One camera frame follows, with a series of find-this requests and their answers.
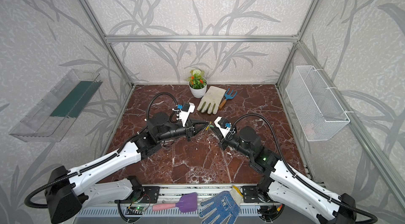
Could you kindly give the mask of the white pot with plant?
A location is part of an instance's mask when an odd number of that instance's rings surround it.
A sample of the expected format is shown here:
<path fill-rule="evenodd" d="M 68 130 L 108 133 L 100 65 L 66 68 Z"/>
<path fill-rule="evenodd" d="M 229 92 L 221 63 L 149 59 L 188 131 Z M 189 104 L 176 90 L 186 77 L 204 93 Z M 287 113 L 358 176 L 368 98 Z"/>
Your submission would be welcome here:
<path fill-rule="evenodd" d="M 207 90 L 205 72 L 196 68 L 191 70 L 190 74 L 191 76 L 188 79 L 188 86 L 190 87 L 192 95 L 196 98 L 202 98 Z"/>

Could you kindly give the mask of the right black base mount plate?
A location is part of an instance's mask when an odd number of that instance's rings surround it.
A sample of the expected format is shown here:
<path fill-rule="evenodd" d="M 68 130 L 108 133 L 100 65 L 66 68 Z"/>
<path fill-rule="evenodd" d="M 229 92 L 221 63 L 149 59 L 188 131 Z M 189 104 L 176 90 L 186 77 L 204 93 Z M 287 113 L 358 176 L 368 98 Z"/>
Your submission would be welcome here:
<path fill-rule="evenodd" d="M 257 186 L 242 186 L 241 193 L 243 195 L 244 203 L 267 204 L 272 202 L 269 196 L 264 195 L 264 193 L 261 190 L 257 189 Z"/>

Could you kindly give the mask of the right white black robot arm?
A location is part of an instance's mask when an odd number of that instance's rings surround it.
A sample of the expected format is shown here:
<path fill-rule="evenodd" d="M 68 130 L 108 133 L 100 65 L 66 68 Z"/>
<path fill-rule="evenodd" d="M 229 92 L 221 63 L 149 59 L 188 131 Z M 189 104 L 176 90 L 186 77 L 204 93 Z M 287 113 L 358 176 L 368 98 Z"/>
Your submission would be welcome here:
<path fill-rule="evenodd" d="M 256 190 L 264 202 L 282 203 L 316 224 L 353 224 L 356 213 L 342 207 L 341 203 L 355 206 L 355 200 L 344 193 L 338 195 L 300 174 L 280 155 L 263 147 L 259 136 L 251 127 L 243 128 L 239 134 L 231 131 L 230 122 L 215 122 L 213 131 L 219 137 L 220 147 L 230 147 L 249 158 L 249 165 L 263 178 Z"/>

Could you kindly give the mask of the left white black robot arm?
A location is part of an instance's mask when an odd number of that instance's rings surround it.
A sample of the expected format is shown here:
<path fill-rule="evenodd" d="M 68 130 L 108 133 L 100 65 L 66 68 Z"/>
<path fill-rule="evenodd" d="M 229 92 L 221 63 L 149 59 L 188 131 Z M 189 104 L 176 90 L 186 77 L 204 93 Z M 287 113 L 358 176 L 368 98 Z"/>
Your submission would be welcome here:
<path fill-rule="evenodd" d="M 147 120 L 147 125 L 119 149 L 92 162 L 67 170 L 60 166 L 51 172 L 45 189 L 46 207 L 53 224 L 60 224 L 76 215 L 89 203 L 96 192 L 91 188 L 116 171 L 152 156 L 162 148 L 162 142 L 186 137 L 189 141 L 208 122 L 192 118 L 172 123 L 166 113 L 160 112 Z"/>

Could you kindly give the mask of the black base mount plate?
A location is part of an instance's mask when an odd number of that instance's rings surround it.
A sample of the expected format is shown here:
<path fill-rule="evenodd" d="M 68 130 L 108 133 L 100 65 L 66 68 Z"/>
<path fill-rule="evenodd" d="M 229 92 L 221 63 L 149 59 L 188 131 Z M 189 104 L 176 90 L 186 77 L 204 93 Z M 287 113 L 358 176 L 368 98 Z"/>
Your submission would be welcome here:
<path fill-rule="evenodd" d="M 244 203 L 267 204 L 272 202 L 269 196 L 264 195 L 264 193 L 261 190 L 257 189 L 257 186 L 242 186 L 241 193 L 243 195 Z"/>
<path fill-rule="evenodd" d="M 128 197 L 130 203 L 156 204 L 160 192 L 159 186 L 146 186 L 134 190 Z"/>

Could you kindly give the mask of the blue dotted work glove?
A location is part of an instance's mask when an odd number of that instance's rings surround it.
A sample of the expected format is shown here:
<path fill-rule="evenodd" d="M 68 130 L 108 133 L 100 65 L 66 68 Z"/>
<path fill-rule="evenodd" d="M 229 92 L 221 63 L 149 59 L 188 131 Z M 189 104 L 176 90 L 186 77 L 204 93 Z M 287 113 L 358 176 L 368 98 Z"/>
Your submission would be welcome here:
<path fill-rule="evenodd" d="M 222 191 L 200 203 L 202 224 L 234 224 L 239 216 L 243 196 L 237 188 Z"/>

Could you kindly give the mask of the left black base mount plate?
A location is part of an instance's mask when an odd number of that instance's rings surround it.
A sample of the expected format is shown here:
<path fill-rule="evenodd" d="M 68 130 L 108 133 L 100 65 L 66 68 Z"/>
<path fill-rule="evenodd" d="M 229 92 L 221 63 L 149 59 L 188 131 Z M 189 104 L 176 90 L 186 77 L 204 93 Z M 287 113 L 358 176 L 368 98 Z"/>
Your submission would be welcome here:
<path fill-rule="evenodd" d="M 156 204 L 160 192 L 159 186 L 146 186 L 134 190 L 128 197 L 130 203 Z"/>

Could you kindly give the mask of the cream gardening glove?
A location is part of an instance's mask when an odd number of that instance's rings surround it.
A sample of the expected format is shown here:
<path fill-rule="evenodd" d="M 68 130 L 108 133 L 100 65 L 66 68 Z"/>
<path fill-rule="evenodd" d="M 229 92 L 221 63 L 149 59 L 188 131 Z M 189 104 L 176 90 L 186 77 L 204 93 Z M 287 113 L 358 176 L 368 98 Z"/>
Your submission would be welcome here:
<path fill-rule="evenodd" d="M 216 115 L 225 92 L 225 89 L 211 86 L 206 94 L 202 97 L 197 111 Z"/>

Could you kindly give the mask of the clear plastic wall shelf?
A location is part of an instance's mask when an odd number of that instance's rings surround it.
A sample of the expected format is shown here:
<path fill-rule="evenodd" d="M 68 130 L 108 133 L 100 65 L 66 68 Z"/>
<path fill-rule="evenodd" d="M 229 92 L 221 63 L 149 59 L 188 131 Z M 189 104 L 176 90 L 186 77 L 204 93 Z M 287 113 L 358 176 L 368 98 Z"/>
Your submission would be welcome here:
<path fill-rule="evenodd" d="M 60 142 L 101 85 L 99 73 L 70 70 L 9 135 L 23 142 Z"/>

